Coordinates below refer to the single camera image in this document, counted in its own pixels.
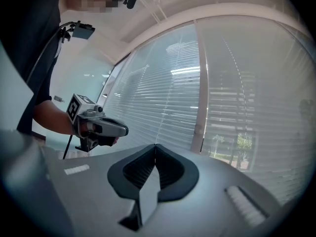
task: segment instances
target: window blind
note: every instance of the window blind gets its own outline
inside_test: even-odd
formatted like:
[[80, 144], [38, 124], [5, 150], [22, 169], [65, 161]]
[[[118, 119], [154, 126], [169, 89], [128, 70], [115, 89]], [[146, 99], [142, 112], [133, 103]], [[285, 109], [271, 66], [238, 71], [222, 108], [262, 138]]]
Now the window blind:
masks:
[[198, 43], [188, 25], [139, 48], [115, 82], [104, 110], [125, 122], [129, 134], [106, 152], [150, 143], [189, 150], [198, 98]]
[[209, 75], [201, 153], [243, 171], [284, 203], [302, 192], [316, 160], [314, 64], [276, 22], [221, 16], [198, 24]]

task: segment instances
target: shirt sleeve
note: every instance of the shirt sleeve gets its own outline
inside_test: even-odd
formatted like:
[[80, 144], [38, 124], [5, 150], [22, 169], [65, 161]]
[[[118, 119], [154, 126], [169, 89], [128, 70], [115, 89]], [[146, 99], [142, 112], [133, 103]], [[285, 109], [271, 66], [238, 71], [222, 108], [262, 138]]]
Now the shirt sleeve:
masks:
[[50, 78], [51, 78], [51, 74], [53, 73], [53, 69], [54, 69], [54, 66], [57, 62], [57, 58], [56, 57], [54, 60], [53, 60], [53, 63], [51, 64], [47, 74], [46, 74], [46, 77], [43, 81], [43, 83], [41, 84], [41, 87], [39, 89], [39, 92], [38, 92], [38, 95], [37, 95], [37, 98], [36, 98], [36, 102], [35, 102], [35, 105], [39, 105], [40, 103], [46, 101], [46, 100], [51, 100], [51, 96], [49, 95], [49, 87], [50, 87]]

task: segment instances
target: black cable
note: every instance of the black cable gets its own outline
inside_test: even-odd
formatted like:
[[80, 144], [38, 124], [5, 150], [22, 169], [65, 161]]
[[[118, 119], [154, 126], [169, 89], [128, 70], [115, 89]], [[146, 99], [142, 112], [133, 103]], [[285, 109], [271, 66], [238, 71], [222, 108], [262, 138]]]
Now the black cable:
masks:
[[73, 136], [70, 135], [69, 141], [68, 141], [68, 144], [67, 144], [67, 147], [66, 147], [65, 152], [64, 152], [63, 159], [65, 159], [65, 157], [66, 157], [66, 154], [67, 154], [67, 151], [68, 151], [68, 148], [69, 148], [69, 145], [70, 145], [70, 142], [71, 142], [71, 139], [72, 139], [72, 138], [73, 138]]
[[36, 65], [38, 64], [38, 62], [39, 62], [41, 56], [42, 56], [43, 53], [45, 52], [45, 50], [46, 50], [47, 46], [49, 45], [49, 43], [51, 42], [51, 40], [56, 36], [56, 34], [59, 33], [59, 31], [60, 31], [63, 27], [68, 26], [68, 25], [71, 25], [71, 24], [76, 24], [76, 22], [68, 22], [68, 23], [66, 23], [66, 24], [61, 25], [61, 26], [58, 28], [58, 30], [56, 30], [56, 32], [54, 32], [54, 34], [50, 37], [50, 39], [48, 40], [48, 42], [47, 42], [46, 45], [44, 46], [43, 50], [40, 52], [39, 57], [37, 58], [35, 64], [33, 65], [32, 69], [31, 69], [31, 71], [30, 71], [30, 73], [29, 73], [29, 75], [28, 75], [28, 77], [27, 77], [27, 79], [26, 79], [26, 81], [25, 81], [27, 85], [29, 84], [29, 81], [30, 81], [30, 79], [31, 79], [31, 76], [32, 76], [34, 70], [35, 70]]

